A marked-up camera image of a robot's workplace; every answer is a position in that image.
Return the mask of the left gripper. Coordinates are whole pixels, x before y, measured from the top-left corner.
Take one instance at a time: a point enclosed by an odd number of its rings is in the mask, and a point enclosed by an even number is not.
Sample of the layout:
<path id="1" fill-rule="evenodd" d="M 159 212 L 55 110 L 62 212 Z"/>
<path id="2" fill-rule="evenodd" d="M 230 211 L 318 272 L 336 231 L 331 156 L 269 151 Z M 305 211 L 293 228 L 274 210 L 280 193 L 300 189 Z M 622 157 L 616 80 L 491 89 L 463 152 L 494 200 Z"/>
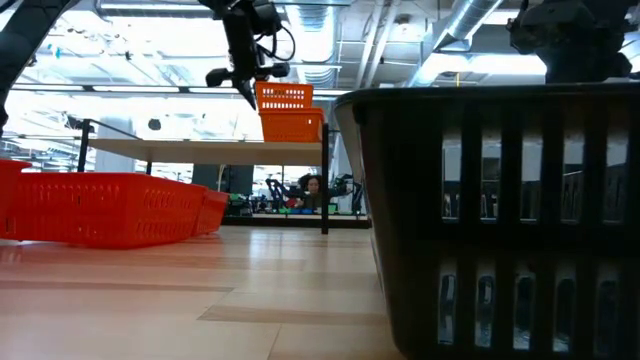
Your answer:
<path id="1" fill-rule="evenodd" d="M 252 79 L 287 77 L 290 65 L 287 62 L 265 65 L 265 58 L 274 59 L 274 51 L 258 46 L 260 36 L 275 36 L 282 29 L 281 18 L 270 0 L 198 0 L 213 11 L 213 18 L 221 20 L 228 43 L 231 69 L 210 70 L 205 76 L 209 88 L 219 87 L 229 80 L 256 110 L 256 98 L 252 90 Z"/>

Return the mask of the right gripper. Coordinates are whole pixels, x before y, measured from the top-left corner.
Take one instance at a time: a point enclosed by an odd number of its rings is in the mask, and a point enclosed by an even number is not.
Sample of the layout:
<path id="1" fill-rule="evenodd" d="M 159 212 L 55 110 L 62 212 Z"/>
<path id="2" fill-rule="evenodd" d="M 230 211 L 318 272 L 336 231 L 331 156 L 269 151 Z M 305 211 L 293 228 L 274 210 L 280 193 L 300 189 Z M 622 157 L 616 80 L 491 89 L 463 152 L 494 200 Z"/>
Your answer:
<path id="1" fill-rule="evenodd" d="M 510 46 L 543 62 L 547 84 L 628 78 L 632 64 L 622 47 L 636 30 L 627 18 L 635 6 L 636 0 L 522 0 L 506 25 Z"/>

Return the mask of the black plastic basket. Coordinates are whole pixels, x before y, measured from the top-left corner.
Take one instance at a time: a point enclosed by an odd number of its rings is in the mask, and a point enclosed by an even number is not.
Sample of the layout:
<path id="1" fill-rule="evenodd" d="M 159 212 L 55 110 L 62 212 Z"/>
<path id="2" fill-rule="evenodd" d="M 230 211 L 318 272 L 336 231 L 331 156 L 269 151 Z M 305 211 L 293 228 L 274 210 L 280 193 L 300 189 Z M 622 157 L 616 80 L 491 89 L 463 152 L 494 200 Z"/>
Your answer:
<path id="1" fill-rule="evenodd" d="M 408 360 L 640 360 L 640 83 L 341 96 Z"/>

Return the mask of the wooden shelf with black legs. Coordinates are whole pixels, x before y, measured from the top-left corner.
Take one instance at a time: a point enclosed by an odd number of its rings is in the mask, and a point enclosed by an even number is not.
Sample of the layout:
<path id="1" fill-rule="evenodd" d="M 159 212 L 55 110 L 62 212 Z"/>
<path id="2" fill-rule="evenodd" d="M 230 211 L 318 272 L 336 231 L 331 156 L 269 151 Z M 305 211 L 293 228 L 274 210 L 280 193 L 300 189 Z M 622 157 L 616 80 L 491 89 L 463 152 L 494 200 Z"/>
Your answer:
<path id="1" fill-rule="evenodd" d="M 296 142 L 246 142 L 246 141 L 168 141 L 145 140 L 103 122 L 100 128 L 118 133 L 118 138 L 92 138 L 92 119 L 81 122 L 80 150 L 77 170 L 83 172 L 88 149 L 93 147 L 116 155 L 145 161 L 146 173 L 152 165 L 159 163 L 193 163 L 219 165 L 282 165 L 319 166 L 323 177 L 329 175 L 328 126 L 321 126 L 322 140 L 319 143 Z"/>

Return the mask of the black background panel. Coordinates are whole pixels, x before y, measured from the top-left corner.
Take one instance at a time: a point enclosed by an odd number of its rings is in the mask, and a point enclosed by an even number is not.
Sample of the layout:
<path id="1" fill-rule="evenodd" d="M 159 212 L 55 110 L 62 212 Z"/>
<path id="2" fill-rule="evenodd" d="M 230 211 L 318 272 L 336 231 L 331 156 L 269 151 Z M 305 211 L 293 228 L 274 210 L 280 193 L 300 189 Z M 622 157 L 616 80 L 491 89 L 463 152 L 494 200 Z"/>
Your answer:
<path id="1" fill-rule="evenodd" d="M 253 179 L 253 165 L 195 164 L 193 166 L 193 184 L 229 194 L 251 194 Z"/>

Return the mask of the person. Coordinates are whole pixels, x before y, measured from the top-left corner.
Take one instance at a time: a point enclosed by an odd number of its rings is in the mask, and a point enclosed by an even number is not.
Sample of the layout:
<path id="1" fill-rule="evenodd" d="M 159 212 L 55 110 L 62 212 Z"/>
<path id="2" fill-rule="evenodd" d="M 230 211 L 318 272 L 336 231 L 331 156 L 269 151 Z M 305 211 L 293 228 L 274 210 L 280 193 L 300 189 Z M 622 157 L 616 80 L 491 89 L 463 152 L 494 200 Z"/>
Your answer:
<path id="1" fill-rule="evenodd" d="M 321 188 L 322 177 L 310 175 L 306 178 L 306 193 L 297 203 L 297 208 L 317 210 L 323 204 L 323 192 Z"/>

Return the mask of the silver ribbed air duct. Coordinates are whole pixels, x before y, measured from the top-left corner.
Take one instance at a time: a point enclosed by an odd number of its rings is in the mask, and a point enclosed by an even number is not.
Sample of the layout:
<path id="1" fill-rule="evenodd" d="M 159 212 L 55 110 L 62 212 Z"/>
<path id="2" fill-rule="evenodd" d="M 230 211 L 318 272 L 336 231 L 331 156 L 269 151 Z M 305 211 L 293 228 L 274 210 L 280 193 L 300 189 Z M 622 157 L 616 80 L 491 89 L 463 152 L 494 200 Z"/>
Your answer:
<path id="1" fill-rule="evenodd" d="M 286 5 L 296 42 L 293 69 L 301 83 L 334 88 L 338 79 L 336 59 L 337 11 L 323 5 Z"/>

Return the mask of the silver slanted air duct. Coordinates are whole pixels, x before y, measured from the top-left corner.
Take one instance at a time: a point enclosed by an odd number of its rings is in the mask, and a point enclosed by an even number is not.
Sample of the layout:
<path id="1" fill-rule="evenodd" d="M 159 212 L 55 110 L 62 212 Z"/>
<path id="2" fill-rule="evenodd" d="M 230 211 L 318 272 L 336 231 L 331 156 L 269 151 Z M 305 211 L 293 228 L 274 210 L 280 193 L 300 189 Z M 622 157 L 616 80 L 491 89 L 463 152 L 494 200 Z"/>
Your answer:
<path id="1" fill-rule="evenodd" d="M 442 55 L 447 46 L 460 46 L 462 52 L 470 50 L 472 37 L 503 0 L 455 0 L 451 13 L 430 23 L 421 41 L 421 61 L 409 76 L 406 87 L 430 86 L 442 72 L 450 71 L 461 63 L 453 56 Z"/>

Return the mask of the black aluminium table frame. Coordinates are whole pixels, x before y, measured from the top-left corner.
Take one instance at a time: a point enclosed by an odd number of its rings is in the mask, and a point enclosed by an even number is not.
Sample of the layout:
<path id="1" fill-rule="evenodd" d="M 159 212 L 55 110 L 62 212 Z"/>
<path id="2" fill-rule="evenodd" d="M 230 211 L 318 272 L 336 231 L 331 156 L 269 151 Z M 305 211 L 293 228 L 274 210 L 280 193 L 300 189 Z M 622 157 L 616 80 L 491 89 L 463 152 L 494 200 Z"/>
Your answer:
<path id="1" fill-rule="evenodd" d="M 222 226 L 249 226 L 249 227 L 292 227 L 292 228 L 318 228 L 323 227 L 322 219 L 318 216 L 294 216 L 294 217 L 224 217 Z M 364 218 L 348 218 L 338 216 L 329 218 L 329 229 L 369 229 L 371 221 Z"/>

